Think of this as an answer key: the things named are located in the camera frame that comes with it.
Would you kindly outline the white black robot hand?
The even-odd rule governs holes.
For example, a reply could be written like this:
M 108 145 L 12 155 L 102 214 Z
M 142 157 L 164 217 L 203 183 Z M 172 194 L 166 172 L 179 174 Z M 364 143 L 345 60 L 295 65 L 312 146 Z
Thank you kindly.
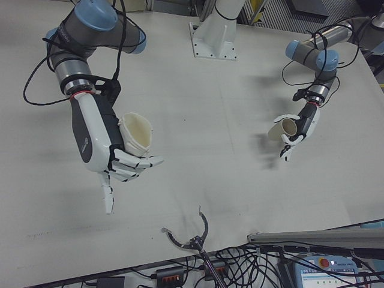
M 280 158 L 288 162 L 298 144 L 309 138 L 320 118 L 320 108 L 315 102 L 307 102 L 297 114 L 285 114 L 276 117 L 270 132 L 275 133 L 275 140 L 282 140 L 284 148 Z
M 135 156 L 123 143 L 118 118 L 106 97 L 80 91 L 70 98 L 72 129 L 85 167 L 95 172 L 104 192 L 106 214 L 114 206 L 110 179 L 136 179 L 143 171 L 161 164 L 161 156 Z

